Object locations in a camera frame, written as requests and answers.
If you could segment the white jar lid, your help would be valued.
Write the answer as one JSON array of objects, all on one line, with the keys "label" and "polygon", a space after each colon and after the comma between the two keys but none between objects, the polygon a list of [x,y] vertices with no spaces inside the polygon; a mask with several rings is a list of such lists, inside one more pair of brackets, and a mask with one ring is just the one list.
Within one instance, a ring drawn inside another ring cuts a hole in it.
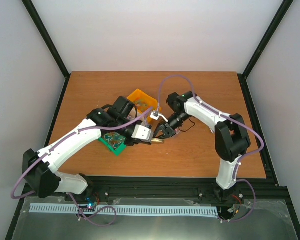
[{"label": "white jar lid", "polygon": [[165,142],[164,139],[159,139],[159,138],[153,138],[153,139],[151,140],[151,143],[152,143],[152,144],[163,144],[164,142]]}]

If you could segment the green candy bin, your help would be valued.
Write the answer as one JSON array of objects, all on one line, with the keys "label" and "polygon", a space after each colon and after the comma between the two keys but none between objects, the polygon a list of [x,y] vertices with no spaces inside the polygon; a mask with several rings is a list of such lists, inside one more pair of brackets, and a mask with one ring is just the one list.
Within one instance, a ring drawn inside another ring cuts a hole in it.
[{"label": "green candy bin", "polygon": [[126,138],[117,132],[108,132],[98,139],[115,156],[119,156],[126,149],[125,140]]}]

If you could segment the orange candy bin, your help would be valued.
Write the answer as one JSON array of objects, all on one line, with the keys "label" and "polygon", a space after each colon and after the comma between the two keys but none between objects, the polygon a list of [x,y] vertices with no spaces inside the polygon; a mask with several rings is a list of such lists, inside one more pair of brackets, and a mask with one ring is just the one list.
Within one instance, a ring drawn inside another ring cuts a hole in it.
[{"label": "orange candy bin", "polygon": [[[157,110],[158,101],[140,89],[136,89],[134,92],[132,92],[127,97],[127,99],[133,102],[134,105],[137,107],[138,116],[150,107],[153,107],[153,111]],[[136,118],[136,110],[132,109],[130,114],[128,115],[128,119],[133,120],[134,118]],[[150,118],[150,113],[148,114],[146,121],[144,118],[142,118],[141,120],[143,121],[143,123],[149,125],[153,125],[155,122],[154,119]]]}]

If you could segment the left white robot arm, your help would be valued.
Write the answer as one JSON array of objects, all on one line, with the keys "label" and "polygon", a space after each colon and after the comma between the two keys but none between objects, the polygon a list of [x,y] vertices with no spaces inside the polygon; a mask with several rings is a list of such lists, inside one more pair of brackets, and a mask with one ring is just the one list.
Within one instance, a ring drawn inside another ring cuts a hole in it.
[{"label": "left white robot arm", "polygon": [[56,142],[38,150],[27,150],[22,159],[22,178],[39,198],[54,193],[72,193],[82,201],[93,198],[94,188],[84,174],[68,174],[59,168],[73,155],[107,133],[118,133],[125,138],[126,146],[139,143],[151,144],[152,130],[143,125],[142,119],[152,111],[148,108],[130,120],[128,116],[136,105],[120,96],[114,104],[92,110],[72,131]]}]

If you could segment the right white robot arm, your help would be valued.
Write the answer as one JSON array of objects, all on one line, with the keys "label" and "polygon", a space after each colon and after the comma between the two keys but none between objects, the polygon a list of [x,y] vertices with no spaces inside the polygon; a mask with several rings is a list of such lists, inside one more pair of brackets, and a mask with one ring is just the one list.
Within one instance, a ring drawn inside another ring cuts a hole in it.
[{"label": "right white robot arm", "polygon": [[191,91],[183,95],[174,92],[167,97],[166,103],[174,113],[167,120],[159,122],[154,137],[161,140],[174,137],[176,129],[191,117],[208,126],[214,133],[215,151],[220,157],[213,192],[217,201],[225,202],[235,191],[241,158],[251,146],[243,117],[237,113],[230,115],[219,112]]}]

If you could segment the metal front plate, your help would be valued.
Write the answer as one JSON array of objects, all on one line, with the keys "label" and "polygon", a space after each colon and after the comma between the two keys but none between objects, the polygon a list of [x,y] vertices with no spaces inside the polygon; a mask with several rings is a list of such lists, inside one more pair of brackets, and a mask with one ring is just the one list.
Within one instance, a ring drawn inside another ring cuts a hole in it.
[{"label": "metal front plate", "polygon": [[[232,221],[198,216],[118,216],[30,213],[30,204],[73,204],[63,197],[27,197],[9,240],[300,240],[284,200],[245,200]],[[210,207],[183,199],[118,198],[114,206]]]}]

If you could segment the right black frame post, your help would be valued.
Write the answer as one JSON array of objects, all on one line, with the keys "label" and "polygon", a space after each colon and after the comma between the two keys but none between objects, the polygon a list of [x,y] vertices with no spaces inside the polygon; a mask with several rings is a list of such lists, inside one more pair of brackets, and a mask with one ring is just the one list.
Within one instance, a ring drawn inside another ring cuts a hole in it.
[{"label": "right black frame post", "polygon": [[248,79],[249,75],[253,71],[258,60],[260,59],[261,55],[263,54],[263,52],[266,49],[267,45],[269,44],[270,40],[274,36],[276,30],[280,26],[282,20],[284,19],[285,15],[289,11],[293,2],[294,2],[294,0],[283,0],[282,3],[280,4],[272,21],[270,22],[269,26],[267,27],[262,39],[260,40],[257,48],[255,49],[251,59],[249,60],[247,66],[245,67],[245,69],[242,73],[242,77],[244,80]]}]

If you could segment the black frame post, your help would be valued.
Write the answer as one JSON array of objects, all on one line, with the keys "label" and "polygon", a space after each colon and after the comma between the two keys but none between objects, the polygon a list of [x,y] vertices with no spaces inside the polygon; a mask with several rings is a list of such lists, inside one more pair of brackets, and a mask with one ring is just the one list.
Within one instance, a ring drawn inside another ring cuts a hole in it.
[{"label": "black frame post", "polygon": [[70,73],[64,64],[64,61],[62,60],[45,24],[43,23],[34,3],[32,0],[22,0],[22,3],[27,10],[29,16],[31,17],[34,25],[36,26],[38,32],[40,33],[43,41],[45,42],[47,48],[49,49],[52,57],[54,58],[58,68],[60,69],[62,75],[67,78]]},{"label": "black frame post", "polygon": [[249,75],[253,71],[258,60],[260,59],[261,55],[263,54],[263,52],[266,49],[267,45],[269,44],[270,40],[274,36],[276,30],[280,26],[282,20],[284,19],[285,15],[289,11],[293,2],[294,2],[294,0],[283,0],[282,3],[280,4],[272,21],[270,22],[269,26],[267,27],[262,39],[260,40],[257,48],[255,49],[251,59],[249,60],[247,66],[245,67],[245,69],[242,73],[242,77],[244,80],[248,79]]}]

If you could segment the black aluminium rail base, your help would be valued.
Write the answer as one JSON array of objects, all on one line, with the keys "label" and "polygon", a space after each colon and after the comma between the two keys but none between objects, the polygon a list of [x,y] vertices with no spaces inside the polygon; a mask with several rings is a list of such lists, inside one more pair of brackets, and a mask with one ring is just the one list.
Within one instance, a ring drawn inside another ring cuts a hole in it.
[{"label": "black aluminium rail base", "polygon": [[211,206],[230,206],[234,196],[243,195],[243,200],[282,200],[292,203],[287,187],[280,186],[273,178],[249,179],[239,182],[234,190],[219,200],[215,196],[216,181],[213,178],[169,178],[169,177],[109,177],[90,176],[94,189],[87,196],[75,196],[79,203],[90,197],[112,205],[115,200],[125,199],[184,199]]}]

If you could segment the left black frame post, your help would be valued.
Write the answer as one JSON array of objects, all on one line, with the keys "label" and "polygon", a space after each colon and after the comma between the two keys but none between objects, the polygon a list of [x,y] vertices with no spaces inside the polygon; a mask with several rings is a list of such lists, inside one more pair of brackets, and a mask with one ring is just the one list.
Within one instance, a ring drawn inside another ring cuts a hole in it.
[{"label": "left black frame post", "polygon": [[22,3],[27,10],[29,16],[31,17],[34,25],[36,26],[38,32],[40,33],[43,41],[45,42],[47,48],[49,49],[52,57],[54,58],[58,68],[60,69],[62,75],[67,78],[70,73],[64,64],[64,61],[62,60],[45,24],[43,23],[34,3],[32,0],[22,0]]}]

